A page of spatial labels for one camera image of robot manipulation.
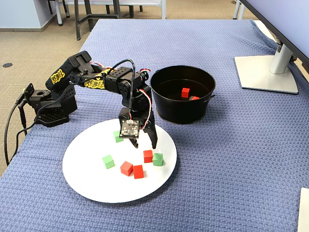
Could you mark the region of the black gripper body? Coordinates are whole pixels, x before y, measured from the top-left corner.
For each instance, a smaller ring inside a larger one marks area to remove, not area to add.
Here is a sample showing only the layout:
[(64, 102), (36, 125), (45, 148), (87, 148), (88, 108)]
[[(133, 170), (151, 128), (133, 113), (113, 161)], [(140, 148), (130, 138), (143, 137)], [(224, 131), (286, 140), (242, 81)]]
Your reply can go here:
[[(120, 125), (122, 121), (129, 119), (129, 109), (122, 108), (120, 111)], [(131, 119), (140, 121), (140, 129), (143, 131), (155, 131), (155, 118), (153, 111), (146, 109), (145, 111), (133, 111), (131, 110)]]

